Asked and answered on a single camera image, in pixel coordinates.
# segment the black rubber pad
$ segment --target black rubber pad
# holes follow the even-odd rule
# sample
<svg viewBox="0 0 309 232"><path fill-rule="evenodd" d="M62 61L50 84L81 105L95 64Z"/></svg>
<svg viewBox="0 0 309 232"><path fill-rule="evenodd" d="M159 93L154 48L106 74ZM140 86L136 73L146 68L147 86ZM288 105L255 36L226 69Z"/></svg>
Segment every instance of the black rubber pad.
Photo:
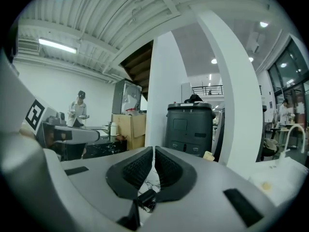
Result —
<svg viewBox="0 0 309 232"><path fill-rule="evenodd" d="M253 207L252 204L237 190L228 189L223 192L227 199L231 202L237 213L240 215L241 219L250 227L263 216Z"/></svg>
<svg viewBox="0 0 309 232"><path fill-rule="evenodd" d="M85 171L88 171L89 169L86 168L85 166L83 167L78 167L78 168L71 168L71 169L67 169L64 172L66 172L67 176L73 175L73 174L79 174Z"/></svg>

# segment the staircase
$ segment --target staircase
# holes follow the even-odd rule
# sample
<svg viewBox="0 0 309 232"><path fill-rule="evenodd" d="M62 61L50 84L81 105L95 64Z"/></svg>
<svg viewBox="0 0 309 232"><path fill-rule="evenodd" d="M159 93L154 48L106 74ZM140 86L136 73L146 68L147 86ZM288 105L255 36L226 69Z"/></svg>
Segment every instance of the staircase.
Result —
<svg viewBox="0 0 309 232"><path fill-rule="evenodd" d="M121 65L124 67L131 80L142 87L142 94L146 100L148 100L153 43L154 41L148 42L121 62Z"/></svg>

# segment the glass wall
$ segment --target glass wall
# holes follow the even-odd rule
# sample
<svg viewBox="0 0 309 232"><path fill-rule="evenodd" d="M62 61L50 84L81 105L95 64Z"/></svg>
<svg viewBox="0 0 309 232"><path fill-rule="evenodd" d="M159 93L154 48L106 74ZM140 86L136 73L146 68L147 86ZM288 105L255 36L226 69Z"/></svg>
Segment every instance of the glass wall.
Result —
<svg viewBox="0 0 309 232"><path fill-rule="evenodd" d="M289 112L295 114L295 122L307 127L308 66L293 40L289 42L268 72L275 92L277 109L281 106L283 99L287 99Z"/></svg>
<svg viewBox="0 0 309 232"><path fill-rule="evenodd" d="M291 84L295 79L298 78L297 67L293 62L290 54L284 52L276 61L276 66L281 76L282 86Z"/></svg>
<svg viewBox="0 0 309 232"><path fill-rule="evenodd" d="M293 59L295 65L296 65L297 72L301 75L307 73L308 67L306 65L306 62L305 62L301 52L299 51L298 47L294 43L294 41L292 41L289 44L288 51L289 51L291 59Z"/></svg>
<svg viewBox="0 0 309 232"><path fill-rule="evenodd" d="M295 42L291 40L281 56L269 69L274 91L293 85L295 80L302 78L308 70L301 52Z"/></svg>
<svg viewBox="0 0 309 232"><path fill-rule="evenodd" d="M277 72L277 67L276 67L275 65L273 65L273 66L269 69L269 75L270 75L271 78L272 78L274 91L277 91L277 90L281 89L282 86L281 86L279 74L278 74L278 72Z"/></svg>

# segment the white column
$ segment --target white column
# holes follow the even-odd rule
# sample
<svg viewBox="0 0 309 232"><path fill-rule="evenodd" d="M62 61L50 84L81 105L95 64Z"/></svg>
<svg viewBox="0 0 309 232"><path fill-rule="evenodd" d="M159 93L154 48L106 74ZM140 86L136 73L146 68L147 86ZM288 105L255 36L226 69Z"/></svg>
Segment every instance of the white column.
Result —
<svg viewBox="0 0 309 232"><path fill-rule="evenodd" d="M154 39L148 89L145 146L164 146L168 105L182 102L188 77L172 32Z"/></svg>
<svg viewBox="0 0 309 232"><path fill-rule="evenodd" d="M228 25L205 6L191 8L211 44L224 85L225 130L219 162L247 179L261 143L259 84L245 49Z"/></svg>

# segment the railing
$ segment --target railing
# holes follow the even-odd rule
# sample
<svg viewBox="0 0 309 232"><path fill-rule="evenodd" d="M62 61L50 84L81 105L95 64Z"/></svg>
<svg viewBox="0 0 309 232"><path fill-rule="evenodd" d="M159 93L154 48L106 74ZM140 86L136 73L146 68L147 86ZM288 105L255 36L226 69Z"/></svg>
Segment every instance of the railing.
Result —
<svg viewBox="0 0 309 232"><path fill-rule="evenodd" d="M197 95L224 95L222 85L193 87L192 90Z"/></svg>

